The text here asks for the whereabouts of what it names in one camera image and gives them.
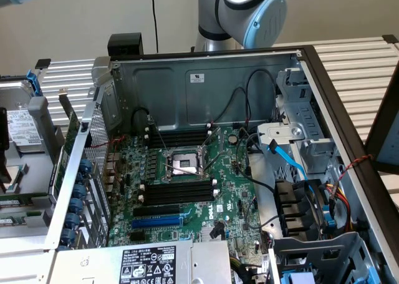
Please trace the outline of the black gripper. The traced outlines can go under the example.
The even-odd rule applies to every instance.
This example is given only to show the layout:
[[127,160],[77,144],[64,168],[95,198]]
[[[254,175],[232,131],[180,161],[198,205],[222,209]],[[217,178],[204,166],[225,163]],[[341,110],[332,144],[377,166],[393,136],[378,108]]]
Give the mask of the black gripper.
[[6,167],[6,156],[5,152],[9,149],[9,133],[8,133],[8,122],[7,122],[7,110],[5,107],[1,108],[1,141],[0,141],[0,168],[1,168],[1,193],[5,193],[7,188],[5,184],[9,184],[11,176]]

